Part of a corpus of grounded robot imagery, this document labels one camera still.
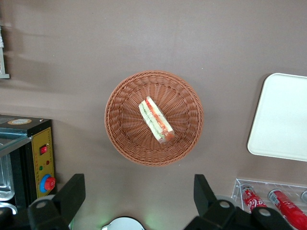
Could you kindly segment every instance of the toaster oven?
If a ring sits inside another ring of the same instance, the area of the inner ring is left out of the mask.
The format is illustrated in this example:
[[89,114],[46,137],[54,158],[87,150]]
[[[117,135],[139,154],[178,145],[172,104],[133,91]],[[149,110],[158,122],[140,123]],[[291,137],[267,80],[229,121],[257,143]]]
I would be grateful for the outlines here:
[[0,207],[16,213],[54,190],[51,120],[0,115]]

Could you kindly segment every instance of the red knob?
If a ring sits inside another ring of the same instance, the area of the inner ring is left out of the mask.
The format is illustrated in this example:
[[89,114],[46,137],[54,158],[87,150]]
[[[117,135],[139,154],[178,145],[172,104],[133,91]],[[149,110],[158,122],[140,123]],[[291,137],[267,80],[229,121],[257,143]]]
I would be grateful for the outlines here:
[[54,177],[48,177],[46,179],[44,188],[46,190],[52,190],[56,186],[56,179]]

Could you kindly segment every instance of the brown wicker basket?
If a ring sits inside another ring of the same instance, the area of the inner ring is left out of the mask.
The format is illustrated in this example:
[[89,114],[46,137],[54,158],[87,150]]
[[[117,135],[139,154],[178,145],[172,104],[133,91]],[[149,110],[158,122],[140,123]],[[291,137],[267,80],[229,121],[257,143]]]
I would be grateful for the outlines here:
[[[143,120],[139,103],[150,96],[164,113],[176,137],[160,144]],[[144,71],[123,80],[112,92],[105,112],[107,134],[127,159],[165,166],[185,157],[202,131],[203,108],[193,88],[165,71]]]

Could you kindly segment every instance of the yellow control panel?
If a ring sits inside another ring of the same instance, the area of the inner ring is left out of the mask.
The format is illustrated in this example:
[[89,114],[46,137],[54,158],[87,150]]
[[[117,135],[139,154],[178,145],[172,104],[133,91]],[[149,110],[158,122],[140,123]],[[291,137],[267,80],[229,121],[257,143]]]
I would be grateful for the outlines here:
[[51,128],[32,137],[37,198],[47,196],[55,186]]

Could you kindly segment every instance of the label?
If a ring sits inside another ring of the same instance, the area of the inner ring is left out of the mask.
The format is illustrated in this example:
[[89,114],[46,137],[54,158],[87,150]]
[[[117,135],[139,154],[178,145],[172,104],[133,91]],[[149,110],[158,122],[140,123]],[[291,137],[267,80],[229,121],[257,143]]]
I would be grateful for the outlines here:
[[[40,155],[40,149],[44,145],[48,145],[47,152]],[[40,190],[42,179],[47,174],[49,174],[51,177],[54,177],[53,150],[50,127],[33,136],[32,150],[36,179],[36,194],[37,198],[40,198],[48,195],[50,192],[50,190],[47,190],[46,192],[42,192]]]
[[273,204],[275,204],[277,207],[280,206],[280,201],[277,199],[277,195],[274,193],[274,191],[269,193],[269,199],[272,201]]
[[16,120],[9,121],[8,124],[10,124],[10,125],[24,125],[24,124],[30,123],[31,121],[32,120],[30,120],[30,119],[16,119]]

